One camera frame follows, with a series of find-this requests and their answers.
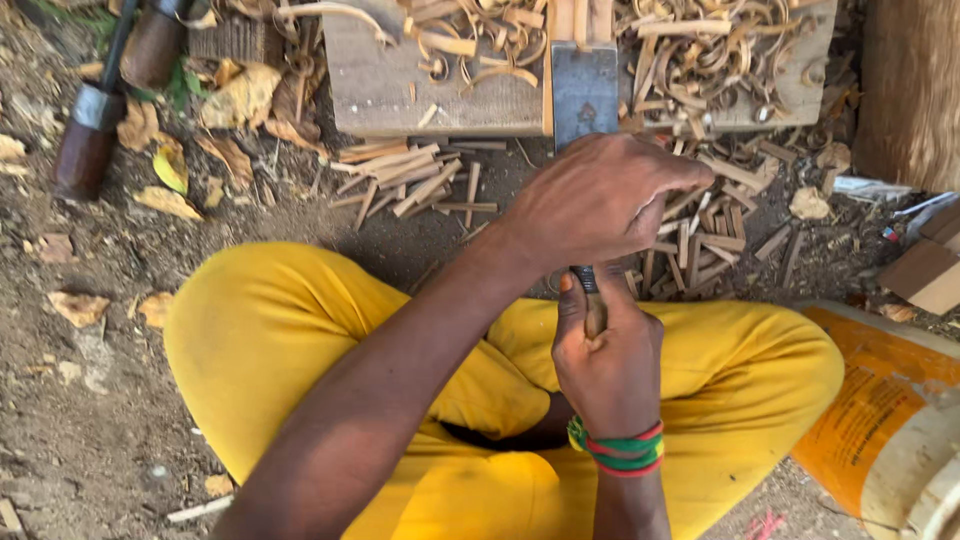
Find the dirt ground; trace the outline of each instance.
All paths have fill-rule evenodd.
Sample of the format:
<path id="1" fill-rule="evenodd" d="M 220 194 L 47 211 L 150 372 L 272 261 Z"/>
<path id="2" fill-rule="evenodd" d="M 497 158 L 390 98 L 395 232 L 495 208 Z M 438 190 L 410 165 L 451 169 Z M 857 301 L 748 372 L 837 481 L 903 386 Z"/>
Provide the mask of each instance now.
<path id="1" fill-rule="evenodd" d="M 27 143 L 26 177 L 0 176 L 0 496 L 9 497 L 23 520 L 26 538 L 195 538 L 215 521 L 208 516 L 171 525 L 163 516 L 210 500 L 204 479 L 224 473 L 183 405 L 167 368 L 161 334 L 128 316 L 136 298 L 174 292 L 210 255 L 251 241 L 289 240 L 334 249 L 354 258 L 385 282 L 409 287 L 435 261 L 451 260 L 463 234 L 452 217 L 428 212 L 400 222 L 380 214 L 360 231 L 350 228 L 353 209 L 329 209 L 343 176 L 320 172 L 320 195 L 308 187 L 318 174 L 314 155 L 268 135 L 240 137 L 254 160 L 263 159 L 257 181 L 276 194 L 273 208 L 238 206 L 230 199 L 200 224 L 146 209 L 131 194 L 157 184 L 147 154 L 119 149 L 101 201 L 65 204 L 53 199 L 49 171 L 57 152 L 78 78 L 70 68 L 93 61 L 94 38 L 76 22 L 52 23 L 42 32 L 0 0 L 0 133 Z M 324 84 L 319 95 L 328 88 Z M 185 143 L 192 179 L 223 175 L 221 165 L 193 142 L 192 115 L 159 107 L 161 126 Z M 336 133 L 323 115 L 324 141 L 337 148 L 351 139 Z M 534 164 L 548 159 L 549 140 L 523 139 Z M 484 164 L 478 200 L 507 208 L 532 168 L 511 142 L 506 153 L 481 153 Z M 800 186 L 781 175 L 760 199 L 748 222 L 753 251 L 790 218 L 786 202 Z M 455 197 L 462 199 L 464 188 Z M 201 182 L 190 198 L 203 199 Z M 873 277 L 900 247 L 880 235 L 894 222 L 891 208 L 871 211 L 834 197 L 835 220 L 806 223 L 813 238 L 802 253 L 793 285 L 776 285 L 780 257 L 746 257 L 729 283 L 741 299 L 788 305 L 796 299 L 843 302 L 866 293 L 874 305 L 896 302 Z M 896 206 L 905 207 L 909 200 Z M 78 259 L 44 264 L 24 242 L 42 233 L 68 233 Z M 852 248 L 859 239 L 859 250 Z M 552 294 L 539 283 L 530 294 Z M 46 294 L 68 290 L 112 300 L 106 324 L 77 331 L 56 314 Z M 960 337 L 945 318 L 921 314 L 921 328 Z M 83 368 L 70 380 L 58 368 L 69 361 Z M 785 514 L 777 538 L 860 538 L 855 520 L 827 510 L 829 497 L 789 458 L 745 501 L 712 528 L 709 539 L 742 538 L 751 520 L 767 509 Z"/>

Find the leg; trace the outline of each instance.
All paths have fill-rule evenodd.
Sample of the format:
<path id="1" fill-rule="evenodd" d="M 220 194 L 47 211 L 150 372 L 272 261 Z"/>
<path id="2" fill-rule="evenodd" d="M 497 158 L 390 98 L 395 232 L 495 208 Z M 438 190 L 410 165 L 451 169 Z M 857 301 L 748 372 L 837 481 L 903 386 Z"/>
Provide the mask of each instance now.
<path id="1" fill-rule="evenodd" d="M 759 484 L 839 390 L 843 358 L 788 309 L 739 302 L 643 304 L 665 328 L 663 488 L 674 537 L 701 534 Z M 520 300 L 488 340 L 523 375 L 557 390 L 555 303 Z M 561 479 L 562 530 L 589 538 L 596 475 L 572 450 L 541 453 Z"/>
<path id="2" fill-rule="evenodd" d="M 314 381 L 407 300 L 346 258 L 284 243 L 226 250 L 181 288 L 164 335 L 171 370 L 237 481 Z M 549 400 L 480 342 L 348 537 L 535 537 L 531 530 L 548 530 L 530 520 L 555 515 L 550 508 L 559 500 L 543 458 L 471 447 L 438 421 L 510 436 L 535 425 Z"/>

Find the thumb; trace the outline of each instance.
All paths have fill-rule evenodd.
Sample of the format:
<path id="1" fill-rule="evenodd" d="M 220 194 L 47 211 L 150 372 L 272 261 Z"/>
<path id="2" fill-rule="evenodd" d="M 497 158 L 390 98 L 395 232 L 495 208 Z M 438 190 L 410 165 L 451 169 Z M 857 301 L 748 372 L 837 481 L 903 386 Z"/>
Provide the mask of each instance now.
<path id="1" fill-rule="evenodd" d="M 560 301 L 557 303 L 557 337 L 554 350 L 564 352 L 568 347 L 580 347 L 587 339 L 584 324 L 587 320 L 587 293 L 580 280 L 569 270 L 560 276 Z"/>

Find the hand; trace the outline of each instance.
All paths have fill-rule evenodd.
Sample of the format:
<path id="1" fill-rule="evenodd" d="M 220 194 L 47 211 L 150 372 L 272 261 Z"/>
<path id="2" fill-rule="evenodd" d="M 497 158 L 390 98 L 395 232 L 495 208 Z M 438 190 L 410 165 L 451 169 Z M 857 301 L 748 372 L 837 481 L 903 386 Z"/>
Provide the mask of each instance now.
<path id="1" fill-rule="evenodd" d="M 607 303 L 607 329 L 592 340 L 586 337 L 587 294 L 565 272 L 553 342 L 557 378 L 590 437 L 633 437 L 660 418 L 663 324 L 637 307 L 619 264 L 595 266 L 594 273 Z"/>
<path id="2" fill-rule="evenodd" d="M 632 135 L 587 135 L 544 167 L 496 225 L 549 272 L 649 248 L 663 194 L 712 183 L 703 163 Z"/>

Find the cardboard piece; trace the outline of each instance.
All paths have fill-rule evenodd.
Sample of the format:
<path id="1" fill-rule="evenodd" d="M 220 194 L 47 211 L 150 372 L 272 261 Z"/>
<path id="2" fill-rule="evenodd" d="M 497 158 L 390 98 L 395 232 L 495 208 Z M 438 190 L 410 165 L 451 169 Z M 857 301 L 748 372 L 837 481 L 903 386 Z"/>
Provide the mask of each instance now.
<path id="1" fill-rule="evenodd" d="M 937 215 L 920 227 L 920 234 L 960 253 L 960 200 L 940 210 Z"/>
<path id="2" fill-rule="evenodd" d="M 910 304 L 943 315 L 960 304 L 960 256 L 921 238 L 878 281 Z"/>

